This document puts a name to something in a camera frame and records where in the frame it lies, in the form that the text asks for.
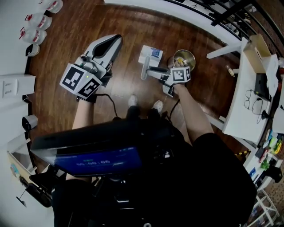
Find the white shoe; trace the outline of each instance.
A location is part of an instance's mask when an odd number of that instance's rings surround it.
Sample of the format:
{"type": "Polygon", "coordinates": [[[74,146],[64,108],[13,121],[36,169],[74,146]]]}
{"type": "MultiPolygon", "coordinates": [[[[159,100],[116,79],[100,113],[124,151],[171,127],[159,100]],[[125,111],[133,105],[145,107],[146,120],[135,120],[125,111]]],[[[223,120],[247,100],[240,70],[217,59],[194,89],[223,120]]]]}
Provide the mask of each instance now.
{"type": "Polygon", "coordinates": [[[156,109],[160,114],[163,109],[163,106],[164,106],[163,102],[161,100],[158,100],[155,102],[153,108],[156,109]]]}
{"type": "Polygon", "coordinates": [[[128,107],[137,106],[138,98],[135,94],[131,95],[128,99],[128,107]]]}

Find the screen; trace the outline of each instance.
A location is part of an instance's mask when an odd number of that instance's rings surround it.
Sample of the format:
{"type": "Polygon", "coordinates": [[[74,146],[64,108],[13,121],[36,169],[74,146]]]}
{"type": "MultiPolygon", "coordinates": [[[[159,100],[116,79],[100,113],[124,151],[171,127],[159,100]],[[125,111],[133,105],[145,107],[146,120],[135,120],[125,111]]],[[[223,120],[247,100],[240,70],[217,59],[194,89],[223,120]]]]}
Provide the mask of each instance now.
{"type": "Polygon", "coordinates": [[[56,156],[55,165],[73,175],[127,172],[142,166],[136,147],[56,156]]]}

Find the cardboard box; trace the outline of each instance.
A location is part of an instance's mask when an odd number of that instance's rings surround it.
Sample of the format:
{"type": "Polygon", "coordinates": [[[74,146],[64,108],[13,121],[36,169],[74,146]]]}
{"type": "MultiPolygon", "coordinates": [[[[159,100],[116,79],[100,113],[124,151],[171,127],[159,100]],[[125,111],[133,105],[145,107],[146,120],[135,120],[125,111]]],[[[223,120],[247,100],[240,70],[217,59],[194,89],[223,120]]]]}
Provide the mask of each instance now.
{"type": "Polygon", "coordinates": [[[252,35],[244,48],[244,53],[256,73],[266,73],[262,59],[270,57],[270,51],[260,34],[252,35]]]}

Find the stainless steel bowl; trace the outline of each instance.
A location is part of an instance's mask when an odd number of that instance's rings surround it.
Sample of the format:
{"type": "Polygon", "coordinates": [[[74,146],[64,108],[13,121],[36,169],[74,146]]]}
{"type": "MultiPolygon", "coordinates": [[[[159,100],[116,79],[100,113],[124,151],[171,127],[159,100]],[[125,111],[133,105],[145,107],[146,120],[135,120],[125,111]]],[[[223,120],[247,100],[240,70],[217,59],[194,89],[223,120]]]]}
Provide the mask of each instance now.
{"type": "Polygon", "coordinates": [[[168,60],[168,68],[189,66],[190,71],[195,67],[194,55],[187,50],[179,50],[168,60]]]}

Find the large water bottle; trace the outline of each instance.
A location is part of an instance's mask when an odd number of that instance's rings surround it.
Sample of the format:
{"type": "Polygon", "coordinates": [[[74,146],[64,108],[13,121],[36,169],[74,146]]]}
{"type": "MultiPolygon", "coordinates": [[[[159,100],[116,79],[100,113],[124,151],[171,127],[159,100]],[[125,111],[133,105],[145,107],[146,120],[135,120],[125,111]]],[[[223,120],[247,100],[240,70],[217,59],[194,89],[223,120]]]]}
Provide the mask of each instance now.
{"type": "Polygon", "coordinates": [[[27,15],[25,21],[28,21],[30,27],[38,30],[46,30],[52,22],[52,18],[45,16],[43,13],[35,13],[27,15]]]}
{"type": "Polygon", "coordinates": [[[48,10],[52,13],[58,13],[63,6],[62,0],[41,0],[39,4],[42,4],[42,9],[48,10]]]}
{"type": "Polygon", "coordinates": [[[21,29],[21,36],[19,39],[22,38],[26,43],[40,45],[44,41],[46,36],[47,33],[44,30],[38,30],[35,28],[28,28],[27,30],[25,30],[25,28],[23,27],[21,29]]]}

